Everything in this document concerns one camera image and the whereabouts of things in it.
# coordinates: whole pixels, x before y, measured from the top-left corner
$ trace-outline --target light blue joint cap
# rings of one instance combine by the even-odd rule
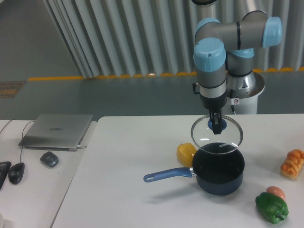
[[[278,45],[282,39],[282,22],[278,17],[268,18],[263,34],[262,47]]]
[[[255,52],[252,48],[244,49],[244,50],[231,51],[231,53],[235,56],[240,57],[240,58],[252,58],[255,55]]]
[[[201,71],[218,70],[226,61],[223,42],[214,37],[200,40],[194,47],[193,60],[195,66]]]
[[[195,31],[195,36],[196,36],[196,33],[198,32],[198,30],[203,27],[205,24],[209,23],[209,22],[216,22],[218,24],[220,24],[220,21],[218,19],[215,19],[215,18],[204,18],[203,20],[201,20],[198,25],[196,26],[196,31]]]

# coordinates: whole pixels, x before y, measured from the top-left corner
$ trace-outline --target computer mouse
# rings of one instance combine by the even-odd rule
[[[44,164],[46,164],[48,167],[53,168],[55,165],[58,164],[59,159],[58,157],[53,154],[51,151],[46,152],[43,154],[40,158],[40,161],[42,161]]]
[[[18,184],[23,177],[25,165],[23,162],[13,165],[9,169],[8,177],[12,184]]]

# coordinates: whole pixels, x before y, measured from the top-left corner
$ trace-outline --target glass pot lid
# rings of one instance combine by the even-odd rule
[[[210,116],[197,119],[191,127],[191,137],[201,150],[212,154],[235,151],[243,141],[241,126],[228,116],[222,115],[222,133],[214,134]]]

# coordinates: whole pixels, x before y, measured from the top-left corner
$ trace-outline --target wall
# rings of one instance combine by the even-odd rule
[[[0,81],[80,75],[42,0],[0,4]]]

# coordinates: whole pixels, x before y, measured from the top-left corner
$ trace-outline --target pepper stem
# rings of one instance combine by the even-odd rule
[[[276,218],[280,218],[281,220],[284,220],[284,219],[285,219],[281,213],[277,214],[275,217],[276,217]]]

